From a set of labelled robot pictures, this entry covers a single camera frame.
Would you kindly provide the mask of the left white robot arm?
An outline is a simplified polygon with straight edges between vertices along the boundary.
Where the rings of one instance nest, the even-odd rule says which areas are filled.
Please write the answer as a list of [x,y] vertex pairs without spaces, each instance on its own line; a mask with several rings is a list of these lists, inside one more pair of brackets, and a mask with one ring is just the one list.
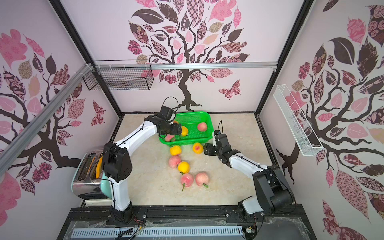
[[113,214],[118,221],[127,223],[132,219],[132,202],[127,180],[133,170],[131,156],[134,151],[154,135],[176,136],[181,133],[181,124],[150,115],[144,119],[141,126],[122,140],[105,144],[102,181],[110,185]]

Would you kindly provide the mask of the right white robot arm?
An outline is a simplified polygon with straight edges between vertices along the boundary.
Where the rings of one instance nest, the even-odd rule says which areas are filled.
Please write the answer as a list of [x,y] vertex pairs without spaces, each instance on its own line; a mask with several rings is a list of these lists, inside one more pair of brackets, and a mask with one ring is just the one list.
[[223,164],[240,171],[253,181],[256,195],[240,202],[240,209],[246,215],[255,213],[269,215],[296,203],[295,196],[279,166],[257,163],[240,151],[233,150],[225,140],[204,144],[204,154],[218,157]]

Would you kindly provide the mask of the yellow peach with green leaf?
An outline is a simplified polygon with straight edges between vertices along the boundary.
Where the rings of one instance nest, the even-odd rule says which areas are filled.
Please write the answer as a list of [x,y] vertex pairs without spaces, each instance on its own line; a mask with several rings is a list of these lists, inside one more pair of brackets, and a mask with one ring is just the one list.
[[186,137],[188,134],[189,134],[189,130],[188,130],[188,128],[185,127],[185,126],[182,126],[182,133],[181,133],[181,136],[182,136],[182,137]]

